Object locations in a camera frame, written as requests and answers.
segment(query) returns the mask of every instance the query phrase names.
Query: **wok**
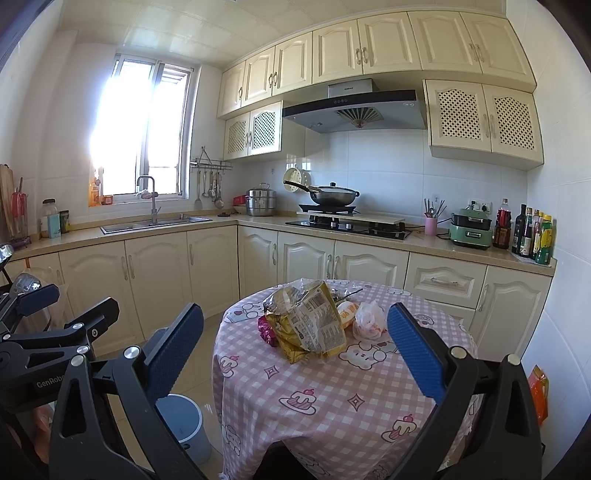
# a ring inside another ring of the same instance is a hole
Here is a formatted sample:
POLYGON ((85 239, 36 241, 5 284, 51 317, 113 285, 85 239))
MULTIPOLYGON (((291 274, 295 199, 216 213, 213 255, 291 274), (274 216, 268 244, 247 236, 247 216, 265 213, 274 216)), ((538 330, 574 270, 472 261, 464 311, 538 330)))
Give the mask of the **wok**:
POLYGON ((318 205, 330 207, 346 207, 359 196, 356 190, 337 187, 336 183, 331 182, 330 186, 312 187, 296 183, 294 181, 284 180, 283 183, 293 185, 310 194, 310 198, 318 205))

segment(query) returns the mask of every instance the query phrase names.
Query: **pink cup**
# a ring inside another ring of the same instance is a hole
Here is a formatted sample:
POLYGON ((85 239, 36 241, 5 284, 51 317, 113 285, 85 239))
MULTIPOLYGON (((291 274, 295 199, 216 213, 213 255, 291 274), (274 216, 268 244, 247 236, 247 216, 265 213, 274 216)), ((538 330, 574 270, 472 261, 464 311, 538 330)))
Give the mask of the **pink cup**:
POLYGON ((436 218, 425 218, 425 235, 428 235, 428 236, 437 235, 437 219, 436 218))

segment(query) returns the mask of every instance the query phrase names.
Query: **orange bag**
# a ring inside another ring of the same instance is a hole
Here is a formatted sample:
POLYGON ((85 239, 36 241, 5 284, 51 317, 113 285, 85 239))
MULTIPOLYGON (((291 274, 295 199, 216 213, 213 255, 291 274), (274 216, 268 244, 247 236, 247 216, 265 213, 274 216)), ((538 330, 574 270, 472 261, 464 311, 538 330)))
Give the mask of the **orange bag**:
POLYGON ((537 365, 531 371, 527 379, 530 385, 531 396, 534 399, 535 412, 538 416, 538 426, 548 418, 548 389, 550 380, 546 377, 544 371, 537 365))

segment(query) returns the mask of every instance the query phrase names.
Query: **robam logo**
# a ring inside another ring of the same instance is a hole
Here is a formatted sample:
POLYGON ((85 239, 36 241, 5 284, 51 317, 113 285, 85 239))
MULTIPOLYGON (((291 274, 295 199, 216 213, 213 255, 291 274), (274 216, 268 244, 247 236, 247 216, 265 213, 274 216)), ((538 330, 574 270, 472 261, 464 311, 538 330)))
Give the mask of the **robam logo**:
POLYGON ((57 377, 51 377, 43 382, 37 382, 37 388, 49 387, 49 385, 54 385, 61 382, 62 380, 64 380, 64 377, 61 375, 58 375, 57 377))

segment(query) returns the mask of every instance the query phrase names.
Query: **utensil rack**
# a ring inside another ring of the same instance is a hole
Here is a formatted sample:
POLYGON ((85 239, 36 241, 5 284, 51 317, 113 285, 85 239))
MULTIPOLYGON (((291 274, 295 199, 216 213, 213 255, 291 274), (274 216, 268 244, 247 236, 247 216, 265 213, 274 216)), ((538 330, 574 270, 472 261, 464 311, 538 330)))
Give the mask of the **utensil rack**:
POLYGON ((233 169, 232 163, 227 160, 212 160, 205 151, 205 147, 201 147, 201 154, 199 157, 192 157, 189 162, 189 167, 198 168, 200 170, 212 171, 226 171, 233 169))

